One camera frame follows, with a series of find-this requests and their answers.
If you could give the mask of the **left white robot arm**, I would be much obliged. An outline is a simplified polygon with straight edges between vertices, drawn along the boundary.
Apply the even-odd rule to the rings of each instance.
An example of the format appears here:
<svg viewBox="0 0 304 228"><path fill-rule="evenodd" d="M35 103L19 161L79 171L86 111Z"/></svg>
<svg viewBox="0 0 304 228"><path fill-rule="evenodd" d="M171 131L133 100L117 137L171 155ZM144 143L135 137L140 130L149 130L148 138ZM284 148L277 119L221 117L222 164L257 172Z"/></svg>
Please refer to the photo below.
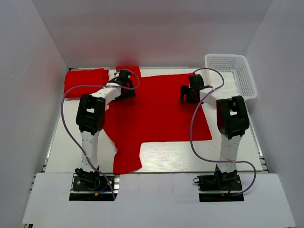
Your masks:
<svg viewBox="0 0 304 228"><path fill-rule="evenodd" d="M105 124L105 112L110 102L135 97L132 75L132 71L120 69L101 89L80 97L76 124L81 134L83 154L79 169L89 173L84 178L84 184L91 190L100 185L100 177L94 173L99 171L97 147L99 134Z"/></svg>

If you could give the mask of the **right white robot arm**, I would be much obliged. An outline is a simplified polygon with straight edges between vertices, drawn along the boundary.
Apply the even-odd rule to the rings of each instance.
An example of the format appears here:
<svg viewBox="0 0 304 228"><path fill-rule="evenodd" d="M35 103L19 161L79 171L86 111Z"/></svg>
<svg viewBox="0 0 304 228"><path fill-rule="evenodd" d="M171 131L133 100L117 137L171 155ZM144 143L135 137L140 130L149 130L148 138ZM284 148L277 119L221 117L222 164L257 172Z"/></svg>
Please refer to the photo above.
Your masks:
<svg viewBox="0 0 304 228"><path fill-rule="evenodd" d="M242 96L227 96L218 92L218 88L205 85L201 75L189 76L190 84L181 87L181 96L186 95L186 102L197 104L190 123L190 146L193 153L203 161L216 164L215 185L226 189L237 176L236 160L239 143L249 128L245 100ZM221 133L221 148L218 160L205 159L197 154L193 145L194 120L202 103L216 109L217 128Z"/></svg>

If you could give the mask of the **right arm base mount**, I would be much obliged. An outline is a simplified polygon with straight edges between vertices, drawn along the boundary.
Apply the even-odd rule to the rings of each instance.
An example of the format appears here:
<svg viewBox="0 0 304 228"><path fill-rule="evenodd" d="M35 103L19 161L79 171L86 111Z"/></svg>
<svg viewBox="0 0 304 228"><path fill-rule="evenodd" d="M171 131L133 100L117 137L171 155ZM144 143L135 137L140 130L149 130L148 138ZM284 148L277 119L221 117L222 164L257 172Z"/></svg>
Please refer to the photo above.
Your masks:
<svg viewBox="0 0 304 228"><path fill-rule="evenodd" d="M193 179L198 185L200 202L243 202L244 195L239 194L243 190L240 176L236 179L224 183L223 186L213 175L200 175Z"/></svg>

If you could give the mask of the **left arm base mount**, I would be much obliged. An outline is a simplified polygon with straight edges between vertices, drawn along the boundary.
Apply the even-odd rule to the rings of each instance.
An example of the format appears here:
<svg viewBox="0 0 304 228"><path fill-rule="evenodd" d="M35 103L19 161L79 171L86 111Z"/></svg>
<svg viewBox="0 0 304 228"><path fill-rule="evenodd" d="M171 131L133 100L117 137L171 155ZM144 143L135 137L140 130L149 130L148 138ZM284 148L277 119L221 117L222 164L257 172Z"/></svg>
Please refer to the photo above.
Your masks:
<svg viewBox="0 0 304 228"><path fill-rule="evenodd" d="M119 176L107 175L112 186L114 196L119 191ZM110 185L104 176L100 176L95 183L89 183L76 174L72 179L69 201L114 201Z"/></svg>

